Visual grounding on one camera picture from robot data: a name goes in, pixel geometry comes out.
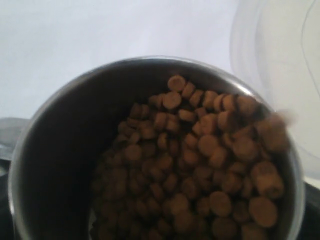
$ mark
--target plastic container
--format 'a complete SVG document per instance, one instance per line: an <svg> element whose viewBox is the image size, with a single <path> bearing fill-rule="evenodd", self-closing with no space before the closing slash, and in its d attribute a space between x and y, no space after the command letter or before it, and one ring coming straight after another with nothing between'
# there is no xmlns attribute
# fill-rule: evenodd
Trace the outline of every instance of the plastic container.
<svg viewBox="0 0 320 240"><path fill-rule="evenodd" d="M242 0L231 33L234 74L275 109L296 115L290 127L305 175L320 179L320 1Z"/></svg>

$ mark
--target bowl rim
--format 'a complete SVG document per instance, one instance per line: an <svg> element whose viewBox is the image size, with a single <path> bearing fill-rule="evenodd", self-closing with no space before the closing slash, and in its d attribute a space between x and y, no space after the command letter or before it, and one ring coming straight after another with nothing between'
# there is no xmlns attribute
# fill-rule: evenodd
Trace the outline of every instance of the bowl rim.
<svg viewBox="0 0 320 240"><path fill-rule="evenodd" d="M257 92L251 89L248 85L246 85L243 81L238 79L236 76L218 67L215 67L210 64L197 61L197 60L192 60L192 59L182 58L182 57L175 57L175 56L164 56L164 55L138 56L138 57L125 58L122 60L113 61L111 63L107 63L102 66L98 66L92 70L89 70L72 79L70 82L62 86L60 89L58 89L51 97L49 97L48 100L46 100L41 105L41 107L36 111L36 113L33 115L31 120L23 129L20 137L18 138L16 147L12 155L13 161L11 163L11 167L8 173L8 198L9 198L10 212L11 212L14 226L15 226L15 233L19 232L19 234L26 239L32 238L26 225L24 224L25 219L23 218L23 216L21 216L19 199L15 197L16 195L15 188L18 185L17 183L19 182L19 176L17 173L20 171L20 166L21 166L20 161L22 159L23 149L26 145L26 142L28 141L28 133L30 133L35 128L41 115L51 105L55 104L55 102L58 99L60 99L62 96L67 95L69 91L73 90L74 88L77 88L79 85L85 83L86 81L89 81L95 76L98 76L101 73L108 71L109 69L112 69L116 66L121 66L123 64L144 63L144 62L163 62L163 63L176 62L176 63L186 64L186 65L197 67L199 69L206 70L207 72L212 73L212 75L218 76L224 81L226 81L228 84L238 88L244 94L255 97L259 102L261 102L268 109L268 111L274 112L274 110L268 105L268 103L265 100L261 98L261 96ZM300 231L300 227L302 224L303 216L304 216L305 202L306 202L302 164L299 160L299 155L291 139L290 139L290 145L291 145L291 153L289 154L289 158L291 159L292 170L295 176L295 182L294 182L295 191L293 196L295 213L293 215L293 219L291 220L292 224L289 228L288 235L286 236L287 239L289 240L295 239L298 236L298 233Z"/></svg>

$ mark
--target metal bowl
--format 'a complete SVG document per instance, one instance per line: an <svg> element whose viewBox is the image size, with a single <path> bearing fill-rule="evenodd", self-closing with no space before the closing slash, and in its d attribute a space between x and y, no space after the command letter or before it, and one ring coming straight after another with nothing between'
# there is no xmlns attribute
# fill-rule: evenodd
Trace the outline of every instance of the metal bowl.
<svg viewBox="0 0 320 240"><path fill-rule="evenodd" d="M9 200L23 239L88 239L90 178L95 159L116 134L134 101L167 89L181 74L197 87L252 95L233 75L188 59L165 56L117 61L91 70L56 92L19 138L9 172ZM286 192L272 239L295 239L303 219L305 189L294 146L279 159Z"/></svg>

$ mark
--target dry cat food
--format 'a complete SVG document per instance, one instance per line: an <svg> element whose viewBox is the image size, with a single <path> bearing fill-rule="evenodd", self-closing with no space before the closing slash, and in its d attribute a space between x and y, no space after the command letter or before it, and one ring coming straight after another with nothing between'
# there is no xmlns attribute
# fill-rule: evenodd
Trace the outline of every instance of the dry cat food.
<svg viewBox="0 0 320 240"><path fill-rule="evenodd" d="M197 89L134 103L91 184L93 240L271 239L286 193L277 156L285 121L251 96Z"/></svg>

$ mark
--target clear plastic lid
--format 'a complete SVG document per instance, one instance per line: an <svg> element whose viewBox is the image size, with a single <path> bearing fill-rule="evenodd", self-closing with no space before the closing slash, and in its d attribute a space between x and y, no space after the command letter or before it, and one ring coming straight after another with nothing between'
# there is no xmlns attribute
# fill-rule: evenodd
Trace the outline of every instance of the clear plastic lid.
<svg viewBox="0 0 320 240"><path fill-rule="evenodd" d="M242 0L234 18L234 74L275 109L297 116L289 132L307 177L320 179L320 1Z"/></svg>

